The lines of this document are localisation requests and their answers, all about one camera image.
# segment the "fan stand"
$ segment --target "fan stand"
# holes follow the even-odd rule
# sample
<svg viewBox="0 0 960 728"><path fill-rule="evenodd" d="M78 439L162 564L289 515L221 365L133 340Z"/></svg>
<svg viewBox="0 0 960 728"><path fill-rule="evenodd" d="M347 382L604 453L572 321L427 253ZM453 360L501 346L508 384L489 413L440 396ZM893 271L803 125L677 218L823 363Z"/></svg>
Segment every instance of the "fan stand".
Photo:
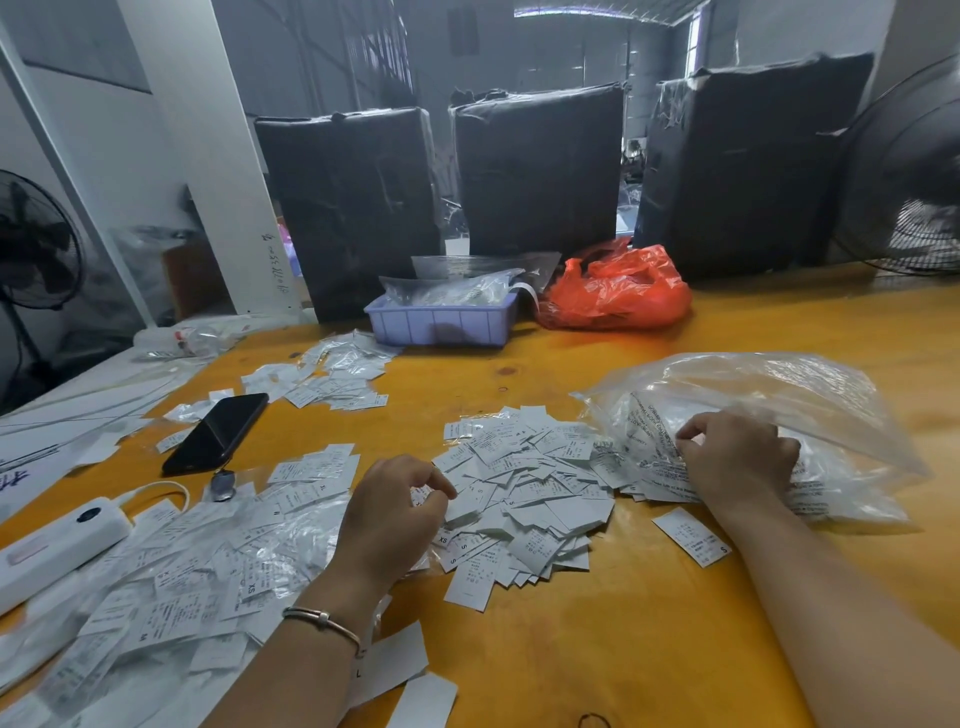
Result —
<svg viewBox="0 0 960 728"><path fill-rule="evenodd" d="M45 390L49 391L53 389L60 384L60 378L57 376L57 373L54 372L54 368L50 366L50 362L43 358L43 354L40 353L40 349L36 346L34 337L30 335L23 320L20 318L20 314L16 312L16 307L3 292L3 288L0 288L0 303L7 311L7 316L10 318L17 338L23 343L24 348L27 350L27 355L33 359L33 363L30 365L30 376L40 382Z"/></svg>

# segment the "black box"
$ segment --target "black box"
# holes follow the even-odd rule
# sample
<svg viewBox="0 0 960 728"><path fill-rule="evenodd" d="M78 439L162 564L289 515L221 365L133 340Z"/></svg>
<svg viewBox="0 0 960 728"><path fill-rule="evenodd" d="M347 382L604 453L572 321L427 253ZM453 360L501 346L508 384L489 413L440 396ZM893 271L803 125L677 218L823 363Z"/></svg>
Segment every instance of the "black box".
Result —
<svg viewBox="0 0 960 728"><path fill-rule="evenodd" d="M571 255L616 234L623 84L451 110L473 255Z"/></svg>
<svg viewBox="0 0 960 728"><path fill-rule="evenodd" d="M635 245L685 279L782 269L824 234L818 213L874 56L702 70L660 84Z"/></svg>
<svg viewBox="0 0 960 728"><path fill-rule="evenodd" d="M271 188L321 321L355 318L379 276L443 255L433 136L423 109L254 122Z"/></svg>

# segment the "plastic basket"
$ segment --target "plastic basket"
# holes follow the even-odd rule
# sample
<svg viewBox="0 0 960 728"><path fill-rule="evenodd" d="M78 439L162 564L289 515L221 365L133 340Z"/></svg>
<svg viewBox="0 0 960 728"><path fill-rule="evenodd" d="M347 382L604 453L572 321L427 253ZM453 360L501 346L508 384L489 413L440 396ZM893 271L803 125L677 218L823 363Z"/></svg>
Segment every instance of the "plastic basket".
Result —
<svg viewBox="0 0 960 728"><path fill-rule="evenodd" d="M391 346L502 347L516 320L516 291L499 306L387 306L386 295L364 308L373 335Z"/></svg>

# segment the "wooden table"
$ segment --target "wooden table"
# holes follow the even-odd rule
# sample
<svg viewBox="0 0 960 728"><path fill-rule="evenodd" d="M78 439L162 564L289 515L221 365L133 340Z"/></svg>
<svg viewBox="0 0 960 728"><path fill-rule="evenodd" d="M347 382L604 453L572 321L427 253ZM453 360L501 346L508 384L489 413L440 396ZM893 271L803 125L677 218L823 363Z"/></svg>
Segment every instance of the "wooden table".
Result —
<svg viewBox="0 0 960 728"><path fill-rule="evenodd" d="M356 443L360 471L376 458L443 450L443 424L504 404L546 404L574 419L568 396L607 371L676 352L816 352L870 375L937 476L900 503L921 532L831 536L928 624L960 644L960 286L875 279L862 266L736 281L698 291L695 313L656 333L547 332L520 324L502 352L410 350L375 382L390 403L363 412L271 405L233 461L236 469ZM289 361L316 327L251 337L156 409L203 399L257 366ZM95 496L159 476L161 435L148 428L104 464L64 479L12 521L0 545ZM199 495L208 476L183 481ZM651 523L667 510L619 498L592 541L589 573L494 587L485 614L443 601L449 576L394 589L384 635L419 619L430 668L460 692L448 725L575 728L584 714L613 728L809 726L811 720L738 556L702 570ZM714 529L715 522L694 508ZM347 726L386 724L400 690ZM604 723L587 718L585 728Z"/></svg>

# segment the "person's left hand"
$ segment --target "person's left hand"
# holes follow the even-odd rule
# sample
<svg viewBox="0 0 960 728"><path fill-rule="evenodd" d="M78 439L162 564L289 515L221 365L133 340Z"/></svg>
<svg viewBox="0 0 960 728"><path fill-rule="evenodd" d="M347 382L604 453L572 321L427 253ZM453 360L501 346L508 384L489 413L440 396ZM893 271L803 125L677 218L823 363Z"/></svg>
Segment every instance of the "person's left hand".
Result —
<svg viewBox="0 0 960 728"><path fill-rule="evenodd" d="M433 492L415 507L410 489L422 485ZM429 548L455 497L450 481L430 463L411 455L378 460L353 492L327 568L359 574L387 593Z"/></svg>

